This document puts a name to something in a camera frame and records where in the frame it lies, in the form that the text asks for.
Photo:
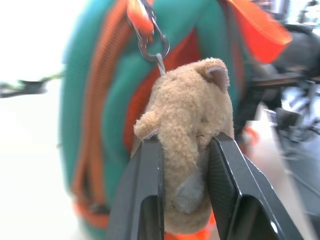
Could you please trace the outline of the dark metal carabiner clip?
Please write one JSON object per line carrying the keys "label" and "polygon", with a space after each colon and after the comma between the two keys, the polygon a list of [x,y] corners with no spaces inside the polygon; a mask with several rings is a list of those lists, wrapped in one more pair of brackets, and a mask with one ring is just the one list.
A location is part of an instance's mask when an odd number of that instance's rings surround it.
{"label": "dark metal carabiner clip", "polygon": [[157,14],[147,0],[137,0],[142,11],[142,20],[138,23],[136,34],[142,56],[149,62],[156,62],[156,54],[166,57],[170,50],[168,38],[159,27]]}

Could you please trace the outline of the tan plush bear keychain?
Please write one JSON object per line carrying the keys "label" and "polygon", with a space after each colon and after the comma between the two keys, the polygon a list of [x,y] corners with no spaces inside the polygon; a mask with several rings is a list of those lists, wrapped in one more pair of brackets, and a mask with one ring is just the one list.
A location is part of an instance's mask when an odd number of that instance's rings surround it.
{"label": "tan plush bear keychain", "polygon": [[230,79],[225,63],[206,58],[159,77],[133,132],[157,137],[163,150],[164,229],[193,234],[203,229],[212,207],[206,148],[220,133],[234,136]]}

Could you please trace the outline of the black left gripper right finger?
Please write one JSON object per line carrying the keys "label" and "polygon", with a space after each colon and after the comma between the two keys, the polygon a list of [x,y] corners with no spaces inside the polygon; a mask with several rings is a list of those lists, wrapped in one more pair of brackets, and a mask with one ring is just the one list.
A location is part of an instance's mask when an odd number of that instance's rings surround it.
{"label": "black left gripper right finger", "polygon": [[268,178],[224,133],[209,144],[207,186],[220,240],[304,240]]}

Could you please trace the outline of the orange and teal backpack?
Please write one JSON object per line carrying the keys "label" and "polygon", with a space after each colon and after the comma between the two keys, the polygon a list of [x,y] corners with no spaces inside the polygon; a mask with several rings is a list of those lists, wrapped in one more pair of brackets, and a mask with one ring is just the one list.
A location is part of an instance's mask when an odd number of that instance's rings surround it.
{"label": "orange and teal backpack", "polygon": [[[61,100],[64,170],[88,240],[105,240],[116,186],[130,159],[133,126],[160,76],[143,58],[137,0],[89,0],[69,47]],[[251,0],[147,0],[170,43],[167,70],[215,57],[228,68],[236,125],[251,60],[272,63],[290,33]]]}

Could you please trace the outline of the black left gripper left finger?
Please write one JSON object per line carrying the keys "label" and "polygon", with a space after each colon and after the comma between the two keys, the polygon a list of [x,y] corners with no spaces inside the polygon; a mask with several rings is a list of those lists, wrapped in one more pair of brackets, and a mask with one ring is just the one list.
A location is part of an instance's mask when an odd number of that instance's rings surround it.
{"label": "black left gripper left finger", "polygon": [[163,150],[157,138],[144,140],[118,183],[106,240],[164,240]]}

